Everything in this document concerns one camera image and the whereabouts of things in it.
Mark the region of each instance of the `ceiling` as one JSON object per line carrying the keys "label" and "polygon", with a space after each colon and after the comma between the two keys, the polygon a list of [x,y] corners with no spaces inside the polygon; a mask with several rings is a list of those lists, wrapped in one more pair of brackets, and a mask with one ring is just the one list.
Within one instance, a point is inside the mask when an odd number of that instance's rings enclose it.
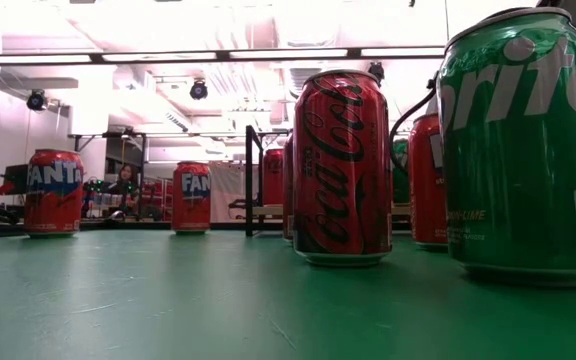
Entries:
{"label": "ceiling", "polygon": [[[536,0],[417,0],[414,7],[408,2],[97,0],[95,4],[70,5],[67,0],[1,0],[0,54],[443,46],[451,36],[491,13],[532,6]],[[391,122],[426,94],[426,81],[439,65],[440,60],[430,59],[383,62],[382,90],[391,109]],[[298,92],[309,75],[335,68],[366,70],[368,66],[368,61],[344,60],[17,66],[0,69],[0,73],[10,87],[29,91],[43,85],[49,97],[74,104],[84,91],[82,84],[97,74],[112,72],[112,90],[109,85],[103,95],[111,124],[179,132],[166,120],[173,114],[183,117],[192,131],[243,132],[249,123],[263,130],[292,128],[295,97],[291,92]],[[190,97],[196,79],[206,81],[206,99]],[[424,112],[422,108],[416,115]],[[153,144],[210,146],[180,139],[156,139]]]}

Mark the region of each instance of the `fanta logo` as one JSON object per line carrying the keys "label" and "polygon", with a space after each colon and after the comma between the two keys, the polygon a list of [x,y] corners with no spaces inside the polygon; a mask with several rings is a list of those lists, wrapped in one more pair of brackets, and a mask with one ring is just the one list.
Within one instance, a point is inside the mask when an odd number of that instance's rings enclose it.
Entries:
{"label": "fanta logo", "polygon": [[207,197],[210,195],[210,177],[183,173],[181,174],[181,191],[184,198]]}
{"label": "fanta logo", "polygon": [[67,194],[81,184],[81,167],[74,161],[55,161],[52,165],[29,165],[29,191]]}
{"label": "fanta logo", "polygon": [[[458,96],[451,85],[441,84],[438,90],[442,102],[443,131],[448,131],[451,125],[453,130],[466,127],[475,93],[482,84],[494,86],[486,122],[504,120],[508,117],[518,88],[528,87],[530,90],[528,94],[519,94],[528,97],[524,109],[525,116],[548,113],[564,69],[569,69],[565,88],[566,98],[568,105],[576,111],[576,63],[574,55],[569,54],[567,49],[568,39],[560,37],[549,53],[526,65],[522,62],[535,53],[535,43],[525,37],[516,37],[504,45],[503,55],[508,65],[490,64],[481,71],[466,73],[461,79]],[[524,76],[529,72],[533,74],[536,72],[534,80],[528,80]]]}

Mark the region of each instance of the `soda can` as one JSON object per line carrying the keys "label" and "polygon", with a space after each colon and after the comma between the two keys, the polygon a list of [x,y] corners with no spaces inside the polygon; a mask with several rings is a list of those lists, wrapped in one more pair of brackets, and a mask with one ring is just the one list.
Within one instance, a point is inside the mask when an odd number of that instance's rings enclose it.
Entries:
{"label": "soda can", "polygon": [[283,235],[284,240],[292,242],[293,238],[293,172],[292,172],[292,135],[288,137],[288,140],[284,144],[284,204],[283,204]]}
{"label": "soda can", "polygon": [[377,264],[392,248],[391,145],[377,79],[355,70],[314,75],[295,111],[295,250],[313,264]]}
{"label": "soda can", "polygon": [[439,116],[428,114],[416,119],[409,141],[412,237],[424,250],[447,251],[446,189]]}
{"label": "soda can", "polygon": [[83,165],[72,151],[40,149],[28,163],[24,229],[31,237],[79,231]]}
{"label": "soda can", "polygon": [[263,165],[263,200],[264,205],[281,205],[283,193],[283,149],[268,149]]}
{"label": "soda can", "polygon": [[438,77],[452,256],[471,274],[576,286],[576,29],[559,8],[486,19]]}
{"label": "soda can", "polygon": [[172,180],[172,230],[205,232],[210,229],[210,168],[182,161]]}
{"label": "soda can", "polygon": [[[392,151],[404,170],[408,169],[408,140],[398,139],[392,143]],[[410,180],[408,171],[392,166],[392,197],[395,204],[408,204],[410,202]]]}

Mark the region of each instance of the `coca-cola can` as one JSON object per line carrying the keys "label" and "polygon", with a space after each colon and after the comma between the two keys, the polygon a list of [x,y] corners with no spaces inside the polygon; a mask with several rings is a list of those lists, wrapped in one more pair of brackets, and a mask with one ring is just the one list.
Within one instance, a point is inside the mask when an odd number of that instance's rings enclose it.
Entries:
{"label": "coca-cola can", "polygon": [[310,77],[295,107],[294,247],[310,263],[377,264],[390,253],[388,110],[377,79]]}

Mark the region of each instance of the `sprite logo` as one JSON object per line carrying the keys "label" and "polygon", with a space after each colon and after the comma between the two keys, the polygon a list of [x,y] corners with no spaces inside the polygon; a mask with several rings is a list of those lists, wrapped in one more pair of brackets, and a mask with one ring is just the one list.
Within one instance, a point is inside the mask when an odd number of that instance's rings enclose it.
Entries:
{"label": "sprite logo", "polygon": [[[486,83],[494,86],[485,114],[487,123],[506,119],[513,99],[517,96],[528,97],[525,116],[548,113],[557,87],[565,90],[568,105],[576,111],[575,56],[568,54],[567,49],[568,39],[562,36],[557,39],[549,53],[526,64],[525,61],[535,53],[535,43],[525,37],[516,37],[504,45],[503,57],[507,60],[506,64],[490,64],[481,71],[464,74],[459,94],[451,85],[442,84],[439,95],[442,102],[443,131],[449,131],[451,125],[452,130],[466,127],[475,92],[480,85]],[[567,83],[560,82],[562,69],[570,69]],[[536,72],[536,80],[531,89],[524,84],[520,87],[522,75],[527,72]],[[518,92],[520,88],[530,90],[530,93],[521,94],[522,90]]]}

